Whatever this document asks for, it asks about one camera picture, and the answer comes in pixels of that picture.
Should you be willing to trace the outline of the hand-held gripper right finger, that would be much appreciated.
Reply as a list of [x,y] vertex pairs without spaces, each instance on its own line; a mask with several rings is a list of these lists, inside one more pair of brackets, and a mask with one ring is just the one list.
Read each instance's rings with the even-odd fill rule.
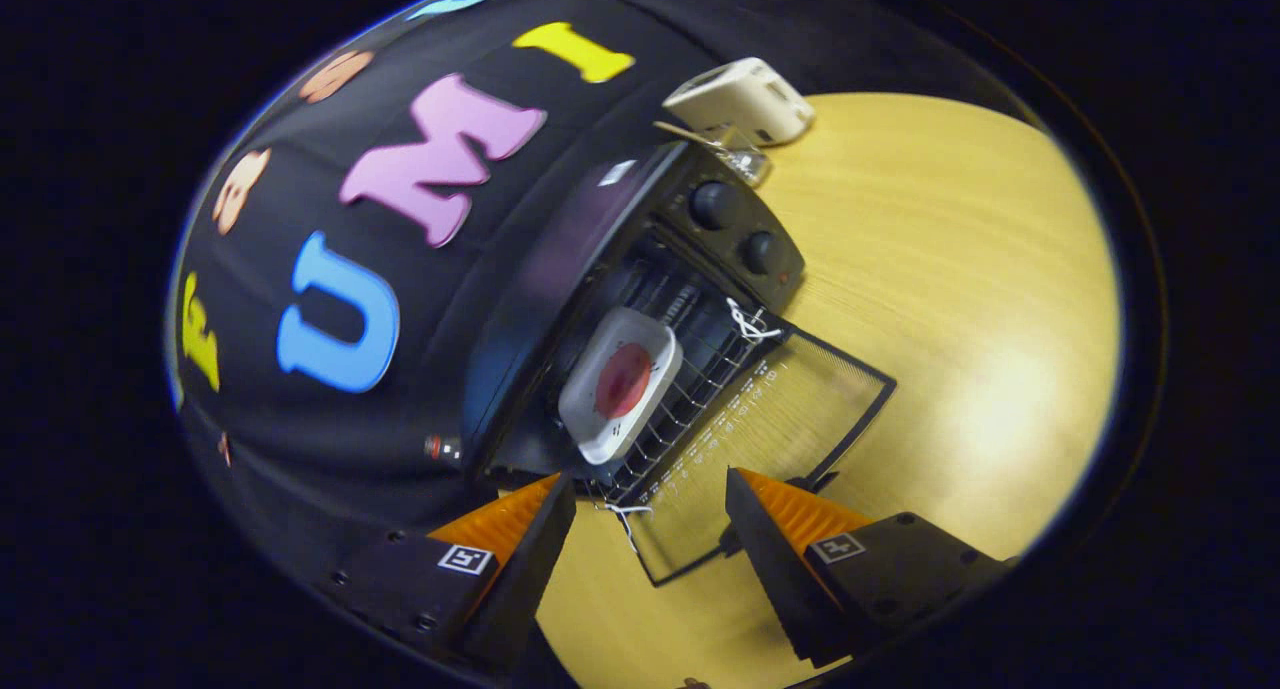
[[964,606],[1010,571],[918,514],[870,520],[744,467],[724,508],[796,657],[861,658]]

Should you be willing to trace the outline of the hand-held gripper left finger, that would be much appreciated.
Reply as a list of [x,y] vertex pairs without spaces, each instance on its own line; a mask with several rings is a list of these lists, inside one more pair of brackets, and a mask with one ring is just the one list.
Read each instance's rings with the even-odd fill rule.
[[431,531],[385,531],[326,575],[325,594],[419,658],[506,675],[524,654],[575,515],[573,480],[557,473]]

